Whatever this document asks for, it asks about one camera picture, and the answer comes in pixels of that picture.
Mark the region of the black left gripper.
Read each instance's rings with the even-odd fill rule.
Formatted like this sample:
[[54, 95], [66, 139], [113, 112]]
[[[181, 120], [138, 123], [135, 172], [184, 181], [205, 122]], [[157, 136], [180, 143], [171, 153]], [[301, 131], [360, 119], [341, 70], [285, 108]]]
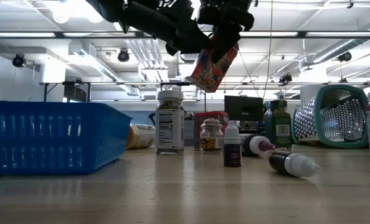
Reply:
[[[171, 35], [166, 42], [170, 55], [197, 54], [212, 45], [212, 62], [217, 63], [240, 39], [240, 30], [254, 26], [249, 13], [251, 1], [161, 1], [156, 12], [167, 22], [158, 21], [154, 35]], [[206, 36], [200, 25], [214, 27], [213, 35]]]

